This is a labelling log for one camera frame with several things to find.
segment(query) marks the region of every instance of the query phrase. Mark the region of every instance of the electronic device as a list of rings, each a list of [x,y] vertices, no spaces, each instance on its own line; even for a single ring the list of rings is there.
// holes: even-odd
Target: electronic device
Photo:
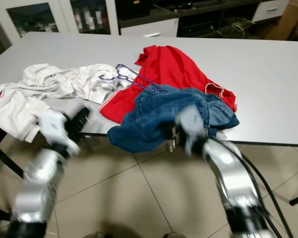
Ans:
[[[116,0],[117,14],[122,19],[148,16],[151,0]]]
[[[194,37],[212,32],[217,29],[221,12],[215,11],[179,19],[178,37]]]

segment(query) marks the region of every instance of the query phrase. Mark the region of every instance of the desk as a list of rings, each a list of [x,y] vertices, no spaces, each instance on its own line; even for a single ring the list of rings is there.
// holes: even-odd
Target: desk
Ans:
[[[18,82],[36,63],[61,69],[123,63],[139,69],[134,62],[150,45],[179,48],[207,77],[235,93],[240,124],[225,130],[225,139],[298,146],[298,42],[31,32],[0,56],[0,84]],[[83,99],[46,102],[69,114],[73,104],[94,109],[84,133],[106,133],[116,125],[98,112],[98,104]]]

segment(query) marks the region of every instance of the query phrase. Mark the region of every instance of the silver robotic arm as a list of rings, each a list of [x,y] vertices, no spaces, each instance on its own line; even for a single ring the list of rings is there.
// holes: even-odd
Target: silver robotic arm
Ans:
[[[6,238],[44,237],[66,159],[79,152],[78,133],[88,115],[89,109],[83,108],[72,120],[59,112],[40,116],[41,133],[50,148],[42,149],[24,170],[23,188],[16,196]]]
[[[265,222],[264,205],[254,181],[242,162],[239,149],[231,142],[206,139],[203,120],[195,106],[186,107],[172,130],[169,148],[172,151],[185,134],[188,155],[195,149],[213,171],[232,238],[273,238]]]

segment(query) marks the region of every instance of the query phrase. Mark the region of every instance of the red t-shirt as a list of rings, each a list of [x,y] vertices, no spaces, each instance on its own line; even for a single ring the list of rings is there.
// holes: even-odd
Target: red t-shirt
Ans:
[[[135,64],[142,66],[139,74],[155,84],[167,84],[175,88],[197,88],[204,93],[214,93],[234,112],[236,111],[235,95],[209,80],[188,56],[175,47],[146,47]],[[145,87],[150,85],[139,76],[134,82]],[[100,107],[100,113],[112,121],[121,123],[124,115],[134,109],[134,100],[142,90],[142,87],[133,84],[113,94]]]

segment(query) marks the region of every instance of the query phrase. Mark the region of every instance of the glass cabinet door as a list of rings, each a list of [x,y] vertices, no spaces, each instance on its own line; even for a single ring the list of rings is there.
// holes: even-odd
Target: glass cabinet door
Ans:
[[[20,37],[30,31],[59,32],[47,2],[6,9]]]
[[[58,0],[0,0],[0,25],[12,44],[30,31],[69,32]]]
[[[110,34],[105,0],[70,0],[80,33]]]

